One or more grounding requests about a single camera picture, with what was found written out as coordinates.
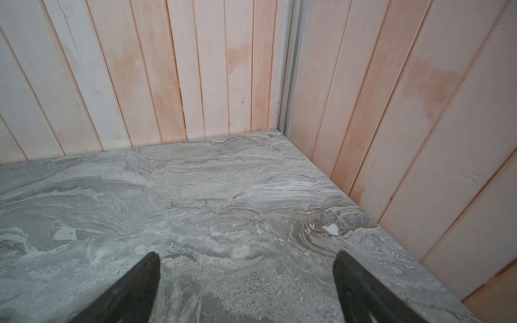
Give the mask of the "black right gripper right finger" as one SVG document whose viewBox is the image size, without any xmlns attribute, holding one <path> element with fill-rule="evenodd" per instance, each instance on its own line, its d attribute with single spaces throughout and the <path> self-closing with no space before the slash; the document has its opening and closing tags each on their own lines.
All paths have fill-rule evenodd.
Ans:
<svg viewBox="0 0 517 323">
<path fill-rule="evenodd" d="M 344 250 L 334 260 L 333 278 L 346 322 L 425 322 Z"/>
</svg>

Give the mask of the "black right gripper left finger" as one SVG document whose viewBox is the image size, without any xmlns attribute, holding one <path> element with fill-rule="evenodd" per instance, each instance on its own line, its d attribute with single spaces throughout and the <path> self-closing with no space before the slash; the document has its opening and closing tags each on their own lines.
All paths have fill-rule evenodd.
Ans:
<svg viewBox="0 0 517 323">
<path fill-rule="evenodd" d="M 148 253 L 71 322 L 148 322 L 160 282 L 160 257 Z"/>
</svg>

